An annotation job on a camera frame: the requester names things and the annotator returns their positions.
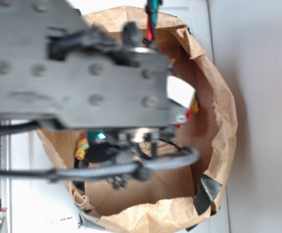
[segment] crumpled paper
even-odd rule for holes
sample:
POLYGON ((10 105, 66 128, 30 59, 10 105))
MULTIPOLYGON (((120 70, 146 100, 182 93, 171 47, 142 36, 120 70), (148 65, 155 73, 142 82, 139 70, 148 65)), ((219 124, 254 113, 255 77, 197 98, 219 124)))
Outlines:
MULTIPOLYGON (((123 25, 136 21, 145 33, 147 14, 135 7, 118 7, 83 16, 91 26, 121 37, 123 25)), ((196 89, 200 112, 177 131, 181 145, 196 147, 200 160, 180 169, 157 172, 148 183, 130 181, 127 189, 115 191, 106 181, 86 183, 85 194, 72 182, 65 185, 76 205, 92 210, 98 225, 121 233, 173 233, 210 218, 218 211, 224 188, 213 205, 198 215, 193 197, 203 174, 226 186, 236 147, 237 115, 233 95, 207 57, 205 50, 187 30, 187 25, 171 15, 159 14, 157 47, 170 56, 177 74, 196 89)), ((38 130, 45 151, 56 168, 71 168, 80 132, 38 130)), ((171 151, 166 146, 160 149, 171 151)))

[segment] robotic arm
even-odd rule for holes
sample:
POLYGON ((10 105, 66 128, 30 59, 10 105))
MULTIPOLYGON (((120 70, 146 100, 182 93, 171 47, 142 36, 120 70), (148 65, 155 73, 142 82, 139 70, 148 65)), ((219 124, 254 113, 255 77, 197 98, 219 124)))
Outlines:
POLYGON ((102 130, 118 150, 97 168, 0 171, 0 177, 89 181, 129 174, 146 180, 149 171, 194 163, 199 155, 192 148, 155 156, 157 141, 173 141, 188 107, 167 88, 171 68, 153 48, 153 35, 142 48, 140 32, 128 23, 120 44, 89 27, 65 1, 0 0, 0 119, 34 120, 0 127, 0 134, 102 130), (134 162, 131 149, 142 141, 154 145, 153 156, 134 162))

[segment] black cable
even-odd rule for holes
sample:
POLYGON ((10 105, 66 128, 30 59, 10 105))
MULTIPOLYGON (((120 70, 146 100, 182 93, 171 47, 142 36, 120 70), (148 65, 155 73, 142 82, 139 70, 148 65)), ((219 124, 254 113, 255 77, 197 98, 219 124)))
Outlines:
POLYGON ((143 159, 143 160, 151 160, 151 159, 152 159, 150 156, 148 156, 147 154, 145 154, 145 153, 141 150, 141 148, 140 148, 140 146, 139 146, 138 143, 134 143, 133 146, 134 146, 134 148, 135 148, 135 150, 136 150, 136 152, 137 152, 137 155, 138 155, 141 159, 143 159))
POLYGON ((118 65, 132 66, 134 64, 130 53, 120 45, 117 39, 94 27, 52 41, 49 44, 49 57, 54 60, 64 60, 69 52, 86 49, 109 54, 118 65))
POLYGON ((162 141, 162 142, 165 142, 165 143, 167 143, 167 144, 170 144, 170 145, 174 146, 175 148, 177 148, 178 151, 181 151, 181 150, 182 150, 182 148, 179 147, 179 146, 178 146, 176 143, 174 143, 174 142, 169 142, 169 141, 166 141, 166 140, 164 140, 164 139, 162 139, 162 138, 160 138, 159 140, 162 141))
POLYGON ((161 156, 156 160, 149 160, 144 163, 131 162, 129 164, 116 164, 93 168, 35 171, 0 170, 0 178, 48 179, 50 181, 96 181, 123 174, 132 174, 140 168, 147 168, 150 171, 180 168, 195 163, 199 158, 199 153, 194 148, 183 148, 182 152, 164 155, 162 159, 159 159, 160 157, 161 156))
POLYGON ((152 154, 152 158, 156 159, 156 156, 157 156, 157 144, 156 143, 152 143, 151 145, 151 154, 152 154))
MULTIPOLYGON (((74 169, 79 169, 80 160, 74 158, 74 169)), ((83 181, 73 181, 73 184, 78 188, 80 191, 85 193, 85 182, 83 181)))
POLYGON ((26 131, 36 130, 39 127, 40 126, 37 121, 31 121, 28 123, 18 124, 18 125, 0 126, 0 135, 22 133, 26 131))

